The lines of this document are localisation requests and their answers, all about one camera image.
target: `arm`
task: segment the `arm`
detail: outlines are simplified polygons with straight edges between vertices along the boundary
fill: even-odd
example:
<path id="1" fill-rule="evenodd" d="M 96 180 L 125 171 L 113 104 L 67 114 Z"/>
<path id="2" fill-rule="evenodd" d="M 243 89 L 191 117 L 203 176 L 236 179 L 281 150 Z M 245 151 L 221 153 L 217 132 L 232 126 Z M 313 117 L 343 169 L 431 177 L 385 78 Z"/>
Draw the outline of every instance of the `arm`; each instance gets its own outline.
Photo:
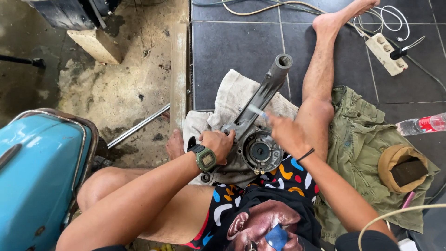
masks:
<path id="1" fill-rule="evenodd" d="M 271 114 L 269 118 L 273 126 L 272 137 L 293 157 L 299 159 L 311 149 L 297 123 L 290 118 Z M 379 216 L 348 182 L 316 154 L 310 154 L 300 163 L 318 184 L 328 204 L 347 231 L 361 231 L 371 220 Z M 378 221 L 368 229 L 384 233 L 395 240 L 384 221 Z"/>
<path id="2" fill-rule="evenodd" d="M 202 145 L 225 163 L 235 132 L 204 132 Z M 188 152 L 112 192 L 83 212 L 62 233 L 56 251 L 91 251 L 126 245 L 140 235 L 167 203 L 201 173 L 195 153 Z"/>

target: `white towel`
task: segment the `white towel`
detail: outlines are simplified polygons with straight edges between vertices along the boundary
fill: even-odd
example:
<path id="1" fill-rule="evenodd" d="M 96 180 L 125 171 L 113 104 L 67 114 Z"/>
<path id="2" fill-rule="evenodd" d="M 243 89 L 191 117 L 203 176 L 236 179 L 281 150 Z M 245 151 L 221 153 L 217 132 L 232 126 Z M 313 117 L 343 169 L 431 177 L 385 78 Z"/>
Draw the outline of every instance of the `white towel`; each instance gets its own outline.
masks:
<path id="1" fill-rule="evenodd" d="M 215 99 L 215 111 L 200 113 L 196 111 L 188 112 L 183 128 L 184 151 L 187 149 L 187 141 L 195 136 L 198 140 L 201 132 L 206 130 L 219 130 L 224 124 L 230 124 L 239 114 L 239 109 L 243 108 L 249 99 L 254 95 L 259 83 L 242 76 L 235 70 L 230 70 L 223 78 L 217 97 Z M 271 111 L 275 115 L 295 118 L 298 107 L 293 105 L 279 93 L 276 93 L 266 106 L 265 111 Z M 266 126 L 265 120 L 258 117 L 257 125 Z M 245 187 L 249 181 L 255 178 L 253 172 L 240 174 L 238 172 L 215 173 L 213 180 L 223 184 L 235 184 Z M 193 179 L 189 184 L 204 184 L 201 181 L 201 175 Z"/>

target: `black tile floor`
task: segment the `black tile floor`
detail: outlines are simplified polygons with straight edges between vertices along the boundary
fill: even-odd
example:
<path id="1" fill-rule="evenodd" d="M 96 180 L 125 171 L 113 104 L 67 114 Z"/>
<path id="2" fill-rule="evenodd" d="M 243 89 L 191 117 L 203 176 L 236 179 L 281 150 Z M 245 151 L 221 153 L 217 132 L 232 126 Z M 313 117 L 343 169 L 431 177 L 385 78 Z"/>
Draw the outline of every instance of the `black tile floor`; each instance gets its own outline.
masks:
<path id="1" fill-rule="evenodd" d="M 195 0 L 211 3 L 217 0 Z M 351 0 L 306 0 L 329 12 L 340 10 Z M 380 6 L 393 5 L 407 18 L 410 37 L 400 42 L 407 46 L 421 36 L 425 40 L 409 50 L 409 55 L 428 71 L 446 83 L 446 1 L 445 0 L 381 0 Z M 252 12 L 270 5 L 264 1 L 245 1 L 228 4 L 240 13 Z M 311 27 L 315 15 L 288 6 L 268 11 L 237 16 L 222 5 L 202 7 L 191 5 L 193 108 L 209 111 L 222 78 L 234 69 L 260 82 L 280 53 L 293 57 L 288 80 L 280 93 L 293 104 L 301 104 L 301 87 L 310 63 L 316 34 Z M 399 25 L 389 14 L 385 20 L 393 29 Z M 365 28 L 375 30 L 376 19 L 364 16 Z M 405 38 L 407 28 L 383 34 L 396 41 Z M 403 73 L 390 76 L 364 44 L 364 38 L 350 27 L 343 27 L 335 44 L 335 85 L 346 85 L 368 102 L 387 113 L 388 122 L 424 117 L 446 112 L 446 92 L 433 78 L 408 58 L 409 67 Z M 446 132 L 407 137 L 421 152 L 441 169 L 446 169 Z M 446 171 L 435 178 L 428 196 L 433 195 L 446 181 Z"/>

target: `tan bag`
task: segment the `tan bag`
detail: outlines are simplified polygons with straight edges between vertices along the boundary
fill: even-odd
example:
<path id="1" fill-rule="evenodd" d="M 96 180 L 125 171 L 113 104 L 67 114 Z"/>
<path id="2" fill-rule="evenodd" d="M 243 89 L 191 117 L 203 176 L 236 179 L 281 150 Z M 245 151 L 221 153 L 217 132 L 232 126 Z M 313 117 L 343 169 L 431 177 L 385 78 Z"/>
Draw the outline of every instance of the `tan bag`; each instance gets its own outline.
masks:
<path id="1" fill-rule="evenodd" d="M 378 161 L 378 175 L 381 182 L 391 191 L 396 193 L 406 193 L 413 191 L 417 186 L 421 185 L 426 179 L 422 176 L 420 179 L 413 181 L 402 187 L 398 186 L 390 172 L 397 164 L 408 160 L 411 157 L 418 158 L 423 166 L 427 169 L 427 159 L 412 146 L 394 145 L 388 147 L 381 155 Z"/>

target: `black t-shirt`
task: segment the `black t-shirt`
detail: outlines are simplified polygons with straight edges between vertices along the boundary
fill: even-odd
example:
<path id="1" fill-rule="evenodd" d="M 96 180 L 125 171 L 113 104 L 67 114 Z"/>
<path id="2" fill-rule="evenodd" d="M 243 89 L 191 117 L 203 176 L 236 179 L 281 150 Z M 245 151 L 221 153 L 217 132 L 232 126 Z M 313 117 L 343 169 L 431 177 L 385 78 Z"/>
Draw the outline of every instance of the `black t-shirt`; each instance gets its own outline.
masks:
<path id="1" fill-rule="evenodd" d="M 221 227 L 214 233 L 203 251 L 244 251 L 251 245 L 257 251 L 321 251 L 321 225 L 314 217 L 313 203 L 303 196 L 275 188 L 258 188 L 246 193 L 238 211 L 221 219 Z M 359 233 L 340 236 L 338 251 L 358 248 Z M 366 231 L 362 238 L 363 251 L 399 251 L 386 235 Z M 125 251 L 123 246 L 110 246 L 94 251 Z"/>

